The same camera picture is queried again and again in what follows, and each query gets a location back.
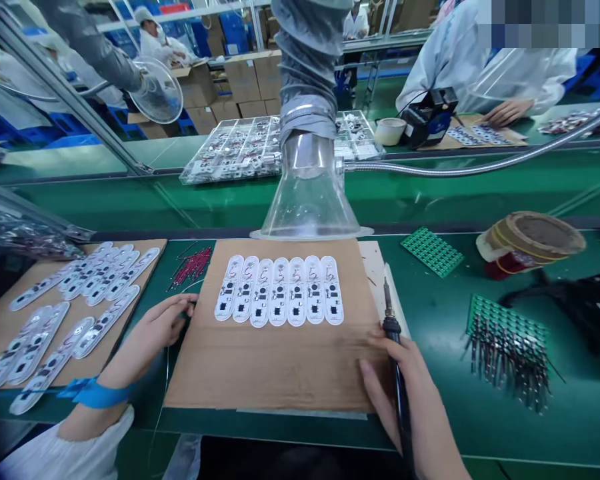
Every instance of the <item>green perforated board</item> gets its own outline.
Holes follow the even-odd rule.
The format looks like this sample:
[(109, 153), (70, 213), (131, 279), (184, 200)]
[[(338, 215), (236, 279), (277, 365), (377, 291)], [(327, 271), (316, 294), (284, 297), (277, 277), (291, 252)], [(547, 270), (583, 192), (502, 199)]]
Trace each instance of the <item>green perforated board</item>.
[(440, 278), (445, 278), (465, 259), (462, 253), (426, 227), (418, 228), (400, 244)]
[(514, 310), (504, 308), (498, 303), (488, 300), (480, 295), (471, 297), (471, 308), (469, 310), (469, 322), (467, 334), (472, 334), (475, 328), (476, 318), (484, 322), (493, 333), (504, 332), (511, 338), (512, 345), (520, 354), (526, 349), (534, 355), (542, 357), (547, 354), (548, 330), (542, 324), (530, 320)]

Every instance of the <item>cardboard box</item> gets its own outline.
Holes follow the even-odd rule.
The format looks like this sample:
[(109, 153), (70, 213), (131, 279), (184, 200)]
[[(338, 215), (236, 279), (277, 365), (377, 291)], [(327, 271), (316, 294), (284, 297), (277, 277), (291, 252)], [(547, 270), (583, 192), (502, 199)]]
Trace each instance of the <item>cardboard box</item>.
[(282, 88), (282, 77), (278, 64), (282, 60), (282, 52), (275, 50), (262, 55), (253, 61), (255, 66), (255, 74), (258, 78), (258, 88), (260, 89), (260, 98), (269, 100), (280, 96), (280, 88)]
[(218, 122), (211, 111), (211, 107), (200, 107), (194, 109), (185, 109), (193, 122), (198, 135), (208, 135), (216, 128)]
[(280, 99), (265, 100), (267, 115), (280, 115)]
[(207, 38), (207, 44), (212, 57), (219, 57), (225, 54), (225, 42), (218, 37)]
[(218, 98), (207, 62), (198, 62), (192, 67), (171, 70), (180, 82), (185, 108), (208, 107)]
[(262, 100), (239, 103), (242, 118), (266, 117), (267, 108)]
[(407, 30), (429, 28), (431, 24), (429, 16), (435, 4), (435, 0), (399, 0), (393, 14), (391, 32), (398, 33)]
[(236, 55), (225, 62), (225, 72), (227, 72), (234, 101), (242, 103), (260, 100), (254, 60), (268, 54), (269, 52)]
[(218, 123), (222, 122), (222, 120), (233, 120), (240, 118), (238, 104), (233, 101), (233, 97), (231, 95), (225, 95), (218, 98), (218, 100), (211, 104), (211, 110)]
[(144, 133), (149, 140), (178, 137), (181, 133), (178, 122), (175, 121), (168, 125), (161, 125), (152, 122), (142, 113), (130, 113), (127, 116), (127, 123), (130, 125), (138, 125), (140, 130), (142, 130), (142, 133)]
[(267, 25), (269, 26), (269, 36), (273, 38), (276, 33), (280, 30), (280, 24), (278, 23), (278, 19), (276, 17), (270, 17), (267, 20)]

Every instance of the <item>red component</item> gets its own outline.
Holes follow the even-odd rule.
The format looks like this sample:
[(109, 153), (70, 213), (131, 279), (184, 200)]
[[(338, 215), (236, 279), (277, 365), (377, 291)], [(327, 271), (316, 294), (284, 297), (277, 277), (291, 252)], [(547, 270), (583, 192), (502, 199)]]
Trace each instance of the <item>red component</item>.
[(501, 281), (535, 266), (536, 262), (532, 256), (516, 250), (487, 263), (485, 273), (491, 280)]

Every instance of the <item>flexible metal hose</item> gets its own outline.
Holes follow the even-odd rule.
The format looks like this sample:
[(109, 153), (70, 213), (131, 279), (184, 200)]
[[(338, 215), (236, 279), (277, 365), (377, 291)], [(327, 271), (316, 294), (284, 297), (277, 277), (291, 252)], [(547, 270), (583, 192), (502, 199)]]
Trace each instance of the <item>flexible metal hose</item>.
[(414, 177), (442, 177), (442, 178), (454, 178), (454, 177), (468, 177), (470, 175), (479, 175), (480, 173), (487, 173), (491, 171), (496, 171), (500, 169), (504, 169), (507, 167), (511, 167), (518, 163), (522, 163), (524, 161), (530, 160), (534, 157), (542, 155), (548, 151), (554, 150), (565, 143), (570, 142), (571, 140), (575, 140), (580, 136), (584, 135), (586, 132), (593, 130), (598, 125), (600, 125), (600, 114), (584, 125), (576, 128), (569, 133), (562, 135), (561, 137), (556, 138), (544, 145), (539, 145), (538, 147), (522, 152), (518, 155), (514, 155), (508, 159), (500, 160), (494, 163), (488, 163), (486, 165), (480, 165), (478, 167), (471, 168), (463, 168), (463, 169), (454, 169), (454, 170), (430, 170), (430, 169), (422, 169), (417, 167), (406, 167), (404, 165), (394, 165), (392, 163), (374, 163), (374, 162), (361, 162), (361, 163), (347, 163), (345, 168), (346, 171), (387, 171), (394, 173), (403, 173), (405, 175), (412, 175)]
[[(81, 97), (90, 97), (110, 86), (111, 86), (111, 83), (104, 80), (104, 81), (98, 83), (94, 88), (90, 88), (89, 90), (84, 90), (82, 92), (79, 92), (78, 95), (80, 95)], [(5, 85), (4, 83), (0, 83), (0, 88), (2, 88), (2, 90), (8, 91), (12, 95), (17, 95), (18, 97), (24, 97), (29, 100), (46, 101), (46, 102), (50, 102), (50, 103), (59, 101), (55, 97), (40, 97), (38, 95), (32, 95), (30, 93), (25, 93), (23, 91), (20, 91), (15, 88), (12, 88), (8, 85)]]

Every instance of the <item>person's right hand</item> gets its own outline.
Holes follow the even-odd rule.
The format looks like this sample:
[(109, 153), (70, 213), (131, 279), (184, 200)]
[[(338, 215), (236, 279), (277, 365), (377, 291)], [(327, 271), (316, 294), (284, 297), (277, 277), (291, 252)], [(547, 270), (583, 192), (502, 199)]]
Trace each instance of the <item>person's right hand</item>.
[[(415, 473), (419, 479), (469, 479), (455, 445), (447, 412), (433, 384), (420, 350), (414, 342), (401, 338), (401, 345), (386, 338), (382, 330), (369, 332), (369, 343), (386, 350), (396, 360), (405, 378)], [(371, 364), (360, 360), (360, 370), (369, 399), (380, 422), (398, 452), (401, 452), (396, 410)]]

